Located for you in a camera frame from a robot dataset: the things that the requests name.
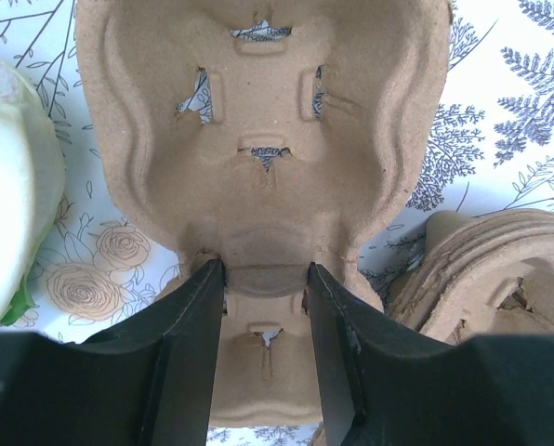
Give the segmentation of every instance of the floral wallpaper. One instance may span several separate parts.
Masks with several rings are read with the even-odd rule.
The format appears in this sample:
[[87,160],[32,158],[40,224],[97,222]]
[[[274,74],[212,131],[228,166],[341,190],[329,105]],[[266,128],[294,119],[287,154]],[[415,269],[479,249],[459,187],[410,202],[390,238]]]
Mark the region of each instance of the floral wallpaper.
[[[30,275],[36,306],[0,330],[38,330],[63,342],[81,342],[145,308],[178,274],[176,256],[139,232],[107,192],[76,61],[75,1],[0,0],[0,57],[33,80],[68,168],[55,228]],[[423,173],[405,209],[361,251],[362,271],[385,303],[391,282],[421,261],[433,212],[554,212],[554,0],[455,0],[453,10],[448,79]],[[233,36],[278,40],[290,32],[260,22]],[[201,71],[177,115],[195,111],[208,122],[209,91]],[[283,155],[253,150],[266,168]],[[207,444],[308,444],[316,427],[210,427]]]

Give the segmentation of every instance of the patterned paper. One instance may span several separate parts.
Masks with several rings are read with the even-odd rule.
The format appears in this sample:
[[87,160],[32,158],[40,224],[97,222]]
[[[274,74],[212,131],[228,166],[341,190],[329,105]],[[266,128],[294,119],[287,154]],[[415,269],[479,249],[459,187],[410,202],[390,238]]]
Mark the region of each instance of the patterned paper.
[[[6,330],[63,342],[81,342],[146,307],[178,274],[176,256],[112,205],[77,67],[74,7],[75,0],[0,0],[0,56],[33,80],[68,167],[57,224],[31,273],[37,307]],[[364,274],[385,299],[391,281],[419,264],[433,212],[554,211],[554,0],[456,0],[454,10],[448,81],[423,174],[406,208],[361,252]],[[288,34],[268,23],[234,30],[250,40]],[[370,74],[358,73],[357,82],[363,75]],[[177,98],[179,112],[210,117],[205,77],[193,101]],[[256,153],[266,168],[271,156],[283,156],[269,149]],[[210,428],[207,444],[307,444],[315,427]]]

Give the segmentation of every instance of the black plastic piece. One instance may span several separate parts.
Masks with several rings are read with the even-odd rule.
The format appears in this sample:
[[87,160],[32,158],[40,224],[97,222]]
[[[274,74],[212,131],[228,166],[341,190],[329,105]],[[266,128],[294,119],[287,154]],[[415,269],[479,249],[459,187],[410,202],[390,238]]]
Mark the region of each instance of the black plastic piece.
[[320,265],[308,305],[331,445],[554,445],[554,335],[452,348],[367,306]]
[[84,344],[0,333],[0,446],[205,443],[223,266]]

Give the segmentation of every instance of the beige cardboard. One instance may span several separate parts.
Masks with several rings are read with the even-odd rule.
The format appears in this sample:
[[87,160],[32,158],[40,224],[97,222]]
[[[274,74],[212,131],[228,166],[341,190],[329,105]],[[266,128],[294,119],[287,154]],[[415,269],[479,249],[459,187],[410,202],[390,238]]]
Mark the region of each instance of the beige cardboard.
[[476,333],[554,332],[554,214],[440,212],[423,265],[395,283],[391,317],[457,344]]
[[324,433],[324,424],[320,423],[314,431],[312,439],[310,440],[310,446],[326,446],[326,435]]
[[[301,307],[308,266],[382,308],[358,253],[420,173],[450,13],[448,0],[79,1],[78,58],[114,203],[178,254],[172,286],[204,258],[226,266],[214,426],[321,418]],[[260,20],[291,35],[231,37]],[[174,113],[200,67],[208,125]],[[263,146],[289,154],[267,172],[249,150]],[[253,334],[267,328],[283,330],[269,348]]]

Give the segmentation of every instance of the white cabbage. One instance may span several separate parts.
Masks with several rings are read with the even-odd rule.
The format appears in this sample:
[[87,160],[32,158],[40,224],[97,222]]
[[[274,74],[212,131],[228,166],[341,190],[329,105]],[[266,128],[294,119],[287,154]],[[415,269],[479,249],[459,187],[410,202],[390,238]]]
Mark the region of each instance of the white cabbage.
[[14,322],[33,302],[26,276],[54,223],[64,181],[59,141],[40,98],[28,80],[0,60],[0,321],[4,324]]

